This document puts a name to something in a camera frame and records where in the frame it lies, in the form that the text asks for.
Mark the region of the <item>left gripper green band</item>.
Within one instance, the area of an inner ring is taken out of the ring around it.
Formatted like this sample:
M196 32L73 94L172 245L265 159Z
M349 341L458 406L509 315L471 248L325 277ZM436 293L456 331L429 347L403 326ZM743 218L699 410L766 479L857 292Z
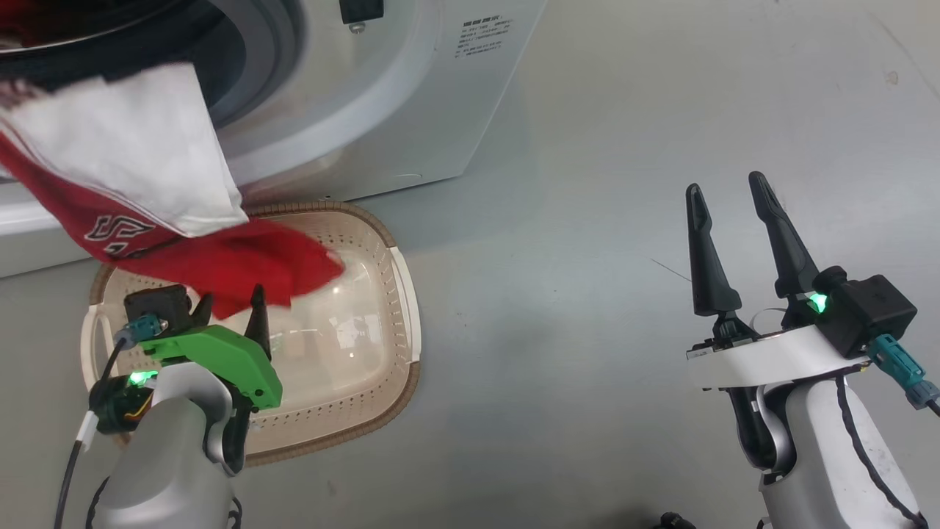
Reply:
M104 374L90 390L90 416L104 435L134 432L151 406L157 402L157 389L168 385L172 368L198 366L209 373L209 381L220 382L235 404L247 401L249 412L272 411L283 400L284 387L272 365L270 325L265 290L254 287L251 314L245 336L221 325L208 325L212 318L214 295L201 295L192 311L196 329L160 338L157 325L125 325L114 337L114 349ZM157 370L113 375L120 352L138 346L161 367Z

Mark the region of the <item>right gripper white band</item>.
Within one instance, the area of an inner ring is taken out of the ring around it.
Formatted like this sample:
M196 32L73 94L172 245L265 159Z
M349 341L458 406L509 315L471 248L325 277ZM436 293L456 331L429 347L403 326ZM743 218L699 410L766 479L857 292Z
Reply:
M692 385L702 389L761 387L863 364L866 357L844 358L819 328L806 327L814 324L818 315L812 300L812 282L819 274L818 267L766 176L750 172L748 183L778 271L773 288L778 298L787 302L781 327L790 331L726 349L707 346L687 351L686 367ZM742 338L742 322L736 314L742 308L741 297L726 278L712 240L712 217L696 183L686 188L686 224L693 312L702 317L714 316L714 339Z

